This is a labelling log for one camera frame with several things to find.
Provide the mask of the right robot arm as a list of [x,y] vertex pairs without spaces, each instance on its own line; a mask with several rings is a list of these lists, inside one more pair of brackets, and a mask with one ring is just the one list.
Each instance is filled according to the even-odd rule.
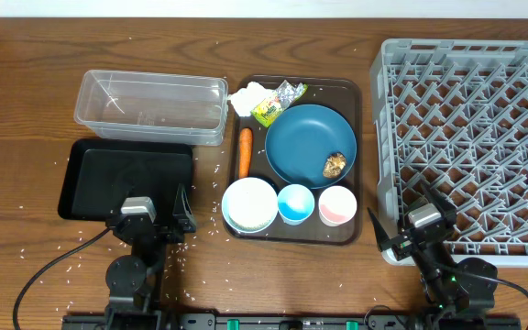
[[455,231],[457,208],[425,185],[423,197],[405,217],[405,227],[389,236],[369,212],[379,251],[398,261],[411,258],[421,274],[426,300],[432,305],[411,316],[405,329],[485,329],[486,312],[494,307],[498,270],[481,258],[453,260],[444,241]]

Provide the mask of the dark blue plate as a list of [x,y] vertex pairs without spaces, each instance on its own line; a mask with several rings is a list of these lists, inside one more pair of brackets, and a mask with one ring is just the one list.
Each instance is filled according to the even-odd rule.
[[[333,185],[354,168],[358,143],[352,126],[337,111],[319,104],[300,104],[284,111],[269,127],[266,157],[272,170],[290,184],[316,190]],[[334,178],[323,175],[334,154],[346,159]]]

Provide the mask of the yellow green snack wrapper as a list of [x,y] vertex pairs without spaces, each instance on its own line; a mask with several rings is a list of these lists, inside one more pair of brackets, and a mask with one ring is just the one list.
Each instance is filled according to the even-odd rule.
[[301,98],[308,89],[302,82],[293,85],[287,80],[256,105],[251,114],[264,127],[269,127],[285,110]]

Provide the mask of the brown food scrap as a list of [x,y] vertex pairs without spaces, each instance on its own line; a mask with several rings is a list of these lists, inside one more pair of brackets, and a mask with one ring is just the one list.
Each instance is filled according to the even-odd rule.
[[347,165],[347,159],[341,152],[331,154],[323,168],[323,176],[328,179],[334,179],[341,175],[343,169]]

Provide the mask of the white cup pink inside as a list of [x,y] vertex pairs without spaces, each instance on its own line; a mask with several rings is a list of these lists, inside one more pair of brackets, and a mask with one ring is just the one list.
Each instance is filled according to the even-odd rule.
[[355,216],[358,201],[348,188],[331,186],[319,196],[319,216],[326,226],[341,226]]

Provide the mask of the orange carrot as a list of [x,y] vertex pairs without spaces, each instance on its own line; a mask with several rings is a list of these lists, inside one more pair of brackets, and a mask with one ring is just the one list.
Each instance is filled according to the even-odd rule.
[[243,128],[239,135],[239,166],[238,178],[243,179],[249,175],[253,147],[253,133],[250,128]]

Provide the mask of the light blue bowl with rice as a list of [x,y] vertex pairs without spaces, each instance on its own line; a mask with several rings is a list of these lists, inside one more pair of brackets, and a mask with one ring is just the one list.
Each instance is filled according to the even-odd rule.
[[221,202],[225,222],[236,232],[254,234],[269,227],[278,214],[277,193],[266,181],[246,177],[231,183]]

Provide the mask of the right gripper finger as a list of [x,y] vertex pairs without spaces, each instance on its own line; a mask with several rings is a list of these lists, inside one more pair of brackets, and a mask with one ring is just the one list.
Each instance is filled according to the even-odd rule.
[[421,188],[426,199],[435,206],[443,218],[456,218],[457,209],[449,202],[444,195],[437,189],[432,189],[424,182],[421,183]]
[[378,217],[375,216],[372,210],[368,208],[367,211],[371,223],[373,224],[378,250],[384,251],[385,249],[389,249],[390,247],[388,246],[388,243],[391,241],[389,235],[386,233],[383,226],[380,224]]

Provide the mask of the white napkin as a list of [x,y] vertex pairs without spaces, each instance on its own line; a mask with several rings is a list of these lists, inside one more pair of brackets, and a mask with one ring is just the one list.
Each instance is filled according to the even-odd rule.
[[227,100],[231,102],[238,116],[245,117],[251,116],[251,111],[272,94],[272,89],[267,89],[258,82],[250,82],[246,87],[229,95]]

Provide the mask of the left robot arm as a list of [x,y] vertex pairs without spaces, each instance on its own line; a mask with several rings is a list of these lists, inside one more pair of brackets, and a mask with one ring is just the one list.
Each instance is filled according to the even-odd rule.
[[119,214],[105,224],[115,237],[131,246],[131,252],[115,259],[105,274],[109,303],[103,328],[177,329],[178,317],[160,306],[160,286],[167,246],[183,242],[185,234],[196,231],[186,187],[177,187],[164,216],[158,214],[149,197],[128,197]]

